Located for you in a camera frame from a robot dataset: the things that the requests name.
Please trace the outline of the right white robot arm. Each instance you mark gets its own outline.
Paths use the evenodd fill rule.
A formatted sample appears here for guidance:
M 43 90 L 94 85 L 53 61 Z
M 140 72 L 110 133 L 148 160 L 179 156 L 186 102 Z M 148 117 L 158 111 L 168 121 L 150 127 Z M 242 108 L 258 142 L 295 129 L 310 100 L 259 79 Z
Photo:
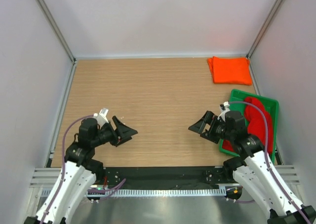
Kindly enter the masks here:
M 204 139 L 218 143 L 228 140 L 237 157 L 222 170 L 227 182 L 236 181 L 249 193 L 267 217 L 269 224 L 312 224 L 316 211 L 306 206 L 288 187 L 260 139 L 249 134 L 245 118 L 239 111 L 228 111 L 224 118 L 207 111 L 189 130 Z

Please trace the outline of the orange t shirt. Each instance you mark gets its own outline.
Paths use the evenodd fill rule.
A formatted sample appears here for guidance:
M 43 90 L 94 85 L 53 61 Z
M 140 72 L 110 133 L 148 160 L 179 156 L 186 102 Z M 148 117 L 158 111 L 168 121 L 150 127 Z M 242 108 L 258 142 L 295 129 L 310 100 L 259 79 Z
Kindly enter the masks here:
M 213 83 L 252 85 L 252 78 L 249 71 L 250 60 L 245 57 L 207 59 Z

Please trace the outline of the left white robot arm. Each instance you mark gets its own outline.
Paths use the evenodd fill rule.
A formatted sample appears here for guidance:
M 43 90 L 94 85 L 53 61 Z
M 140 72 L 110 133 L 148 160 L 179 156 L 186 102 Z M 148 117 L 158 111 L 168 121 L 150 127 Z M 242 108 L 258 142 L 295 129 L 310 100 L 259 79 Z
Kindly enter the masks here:
M 62 148 L 62 168 L 46 201 L 26 224 L 69 224 L 81 200 L 93 184 L 105 177 L 103 163 L 93 159 L 95 148 L 110 143 L 117 147 L 138 132 L 116 116 L 108 121 L 103 113 L 77 119 L 79 131 L 68 148 Z

